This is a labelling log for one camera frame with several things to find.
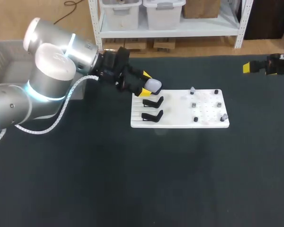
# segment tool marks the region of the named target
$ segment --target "white board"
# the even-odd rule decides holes
[[[229,119],[221,121],[221,117],[227,114],[222,91],[196,90],[193,95],[190,90],[161,90],[155,96],[132,98],[132,115],[131,126],[133,128],[163,128],[163,129],[188,129],[188,128],[228,128]],[[164,101],[161,106],[156,109],[152,107],[144,107],[143,99],[157,102],[163,96]],[[160,110],[164,114],[158,123],[144,121],[141,117],[142,113],[157,115]]]

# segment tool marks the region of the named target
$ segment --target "cardboard box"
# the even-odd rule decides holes
[[[145,38],[129,38],[125,40],[124,47],[131,52],[145,53],[147,49],[147,39]]]
[[[221,0],[186,0],[184,18],[216,18]]]
[[[157,38],[154,40],[153,48],[157,51],[170,52],[176,47],[176,38]]]
[[[104,39],[103,49],[110,51],[117,51],[120,47],[124,47],[125,39],[115,38],[115,39]]]

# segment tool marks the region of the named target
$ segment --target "dark floor mat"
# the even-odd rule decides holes
[[[0,227],[283,227],[284,76],[243,75],[257,59],[131,61],[165,89],[222,89],[228,129],[131,128],[131,95],[94,81],[52,132],[8,129]]]

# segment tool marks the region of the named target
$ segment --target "metal pin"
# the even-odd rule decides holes
[[[220,121],[223,122],[225,120],[228,119],[228,115],[227,114],[223,114],[223,116],[221,117]]]
[[[194,93],[195,93],[195,88],[194,88],[194,87],[191,87],[191,88],[190,88],[190,94],[193,95]]]

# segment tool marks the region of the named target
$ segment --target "gray plastic bin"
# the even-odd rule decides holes
[[[23,49],[22,40],[0,42],[0,85],[25,84],[33,68],[34,58]],[[72,83],[82,75],[76,73]],[[71,99],[83,99],[86,81],[81,82]]]

